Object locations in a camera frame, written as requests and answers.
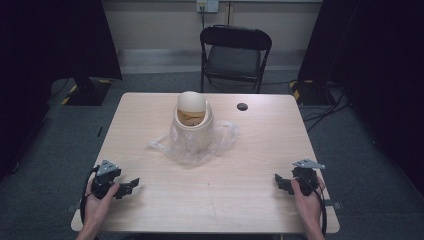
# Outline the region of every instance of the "black curtain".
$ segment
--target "black curtain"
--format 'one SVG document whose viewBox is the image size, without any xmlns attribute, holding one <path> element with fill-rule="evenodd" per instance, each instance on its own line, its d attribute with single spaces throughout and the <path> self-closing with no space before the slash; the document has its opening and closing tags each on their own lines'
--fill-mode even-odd
<svg viewBox="0 0 424 240">
<path fill-rule="evenodd" d="M 343 84 L 424 194 L 424 1 L 324 0 L 299 77 Z"/>
<path fill-rule="evenodd" d="M 122 79 L 100 0 L 0 0 L 0 179 L 48 110 L 54 81 Z"/>
</svg>

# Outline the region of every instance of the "chair backrest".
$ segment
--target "chair backrest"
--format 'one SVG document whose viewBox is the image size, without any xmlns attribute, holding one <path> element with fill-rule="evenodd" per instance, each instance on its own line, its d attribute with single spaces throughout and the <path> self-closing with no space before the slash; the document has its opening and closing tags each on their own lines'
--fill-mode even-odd
<svg viewBox="0 0 424 240">
<path fill-rule="evenodd" d="M 203 29 L 200 33 L 202 48 L 204 44 L 231 48 L 245 48 L 269 51 L 272 40 L 259 29 L 214 25 Z"/>
</svg>

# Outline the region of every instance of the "clear plastic wrap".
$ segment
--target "clear plastic wrap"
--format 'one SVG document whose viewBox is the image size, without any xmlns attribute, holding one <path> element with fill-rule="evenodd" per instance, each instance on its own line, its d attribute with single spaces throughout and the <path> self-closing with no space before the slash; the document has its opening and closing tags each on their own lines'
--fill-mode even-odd
<svg viewBox="0 0 424 240">
<path fill-rule="evenodd" d="M 172 122 L 169 133 L 149 142 L 168 158 L 184 164 L 200 164 L 228 149 L 238 137 L 238 126 L 232 122 L 213 122 L 204 129 L 181 129 Z"/>
</svg>

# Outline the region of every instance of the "wrist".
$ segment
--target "wrist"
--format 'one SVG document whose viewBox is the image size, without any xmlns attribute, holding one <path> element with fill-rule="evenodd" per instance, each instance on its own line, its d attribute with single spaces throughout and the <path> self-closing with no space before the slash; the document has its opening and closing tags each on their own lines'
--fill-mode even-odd
<svg viewBox="0 0 424 240">
<path fill-rule="evenodd" d="M 101 224 L 96 221 L 87 220 L 78 234 L 77 240 L 92 240 L 100 230 Z"/>
<path fill-rule="evenodd" d="M 308 240 L 322 240 L 324 235 L 319 221 L 304 221 L 305 232 Z"/>
</svg>

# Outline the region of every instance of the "gray carpet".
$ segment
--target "gray carpet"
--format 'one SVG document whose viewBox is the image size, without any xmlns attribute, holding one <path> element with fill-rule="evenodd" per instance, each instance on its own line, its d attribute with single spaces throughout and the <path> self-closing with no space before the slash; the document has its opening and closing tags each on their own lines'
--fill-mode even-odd
<svg viewBox="0 0 424 240">
<path fill-rule="evenodd" d="M 74 239 L 69 204 L 79 201 L 119 99 L 126 92 L 199 91 L 200 73 L 125 75 L 115 81 L 101 107 L 62 106 L 73 86 L 59 80 L 45 124 L 20 163 L 0 183 L 0 239 Z M 297 71 L 267 71 L 261 93 L 287 94 Z M 205 92 L 254 93 L 251 86 L 205 84 Z M 337 99 L 340 89 L 333 89 Z M 341 105 L 348 103 L 343 97 Z M 327 106 L 300 107 L 304 118 Z M 306 121 L 310 128 L 314 120 Z M 341 229 L 327 239 L 422 239 L 424 201 L 399 168 L 373 144 L 368 127 L 350 107 L 331 114 L 309 131 L 312 146 L 337 210 Z M 101 233 L 100 239 L 133 239 L 132 234 Z M 284 239 L 302 239 L 286 235 Z"/>
</svg>

